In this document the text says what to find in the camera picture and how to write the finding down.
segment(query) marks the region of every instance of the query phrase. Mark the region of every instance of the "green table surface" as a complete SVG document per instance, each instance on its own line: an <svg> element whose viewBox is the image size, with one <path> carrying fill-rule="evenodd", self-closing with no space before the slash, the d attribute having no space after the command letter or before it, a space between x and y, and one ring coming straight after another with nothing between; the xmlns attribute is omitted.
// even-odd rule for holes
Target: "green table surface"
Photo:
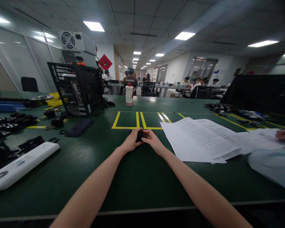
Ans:
<svg viewBox="0 0 285 228"><path fill-rule="evenodd" d="M2 92L0 96L32 98L44 94ZM49 131L24 129L1 140L9 147L17 148L19 144L39 135L46 141L58 137L60 150L10 188L0 191L0 221L56 217L85 179L127 137L129 129L112 129L119 111L117 127L136 127L137 116L142 127L142 112L147 127L159 128L159 112L172 122L181 120L183 115L192 119L206 118L235 132L245 131L235 117L218 117L203 106L205 102L215 103L216 100L136 97L132 106L126 106L124 96L105 97L115 102L116 106L97 111L95 114L100 116L92 117L95 122L81 137L59 135L61 128ZM40 118L45 108L47 106L43 105L23 112ZM9 114L0 113L0 117ZM78 120L79 117L72 118L67 125ZM39 121L37 125L49 125L49 120ZM163 130L154 132L173 151ZM226 164L186 164L233 205L285 202L285 189L251 169L247 158L247 155L240 155L229 159ZM194 204L170 167L148 144L144 144L121 160L99 214L188 208L194 208Z"/></svg>

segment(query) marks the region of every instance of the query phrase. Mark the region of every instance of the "hand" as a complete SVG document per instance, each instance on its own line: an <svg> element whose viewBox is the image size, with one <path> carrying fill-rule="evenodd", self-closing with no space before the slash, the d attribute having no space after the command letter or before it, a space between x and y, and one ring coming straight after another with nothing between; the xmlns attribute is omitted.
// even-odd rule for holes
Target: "hand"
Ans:
<svg viewBox="0 0 285 228"><path fill-rule="evenodd" d="M145 138L142 138L143 142L146 142L152 146L152 148L155 150L155 152L159 156L163 156L163 152L165 151L165 146L162 144L162 142L158 139L156 134L154 134L151 130L143 130L145 133Z"/></svg>
<svg viewBox="0 0 285 228"><path fill-rule="evenodd" d="M126 138L126 140L119 147L123 152L128 153L133 151L137 146L143 144L143 142L136 142L137 133L142 130L142 128L133 129L131 134Z"/></svg>
<svg viewBox="0 0 285 228"><path fill-rule="evenodd" d="M285 140L285 130L279 130L276 132L275 137L277 139Z"/></svg>

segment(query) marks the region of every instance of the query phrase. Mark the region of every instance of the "red diamond sign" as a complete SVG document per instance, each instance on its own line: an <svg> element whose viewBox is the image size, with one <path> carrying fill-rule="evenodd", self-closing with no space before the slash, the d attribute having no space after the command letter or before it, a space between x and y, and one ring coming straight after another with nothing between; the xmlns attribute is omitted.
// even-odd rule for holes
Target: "red diamond sign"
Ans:
<svg viewBox="0 0 285 228"><path fill-rule="evenodd" d="M105 70L108 70L111 66L112 66L112 63L111 61L108 59L108 57L106 57L106 55L103 55L101 57L101 59L99 60L99 65L105 69Z"/></svg>

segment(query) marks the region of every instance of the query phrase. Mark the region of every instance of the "yellow container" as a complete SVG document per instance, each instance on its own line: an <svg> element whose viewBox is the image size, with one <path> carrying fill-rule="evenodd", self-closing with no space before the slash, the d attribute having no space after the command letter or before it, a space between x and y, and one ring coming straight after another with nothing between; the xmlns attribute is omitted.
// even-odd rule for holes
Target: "yellow container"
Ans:
<svg viewBox="0 0 285 228"><path fill-rule="evenodd" d="M59 93L50 93L50 95L54 96L53 99L47 100L46 103L49 106L60 106L62 105L62 100L59 97Z"/></svg>

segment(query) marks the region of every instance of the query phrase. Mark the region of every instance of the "white bottle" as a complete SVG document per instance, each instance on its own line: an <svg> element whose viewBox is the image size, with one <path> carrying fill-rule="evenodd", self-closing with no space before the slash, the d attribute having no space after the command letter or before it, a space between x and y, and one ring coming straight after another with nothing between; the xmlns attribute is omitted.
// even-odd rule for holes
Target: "white bottle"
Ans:
<svg viewBox="0 0 285 228"><path fill-rule="evenodd" d="M131 83L126 86L126 105L131 106L133 103L134 87Z"/></svg>

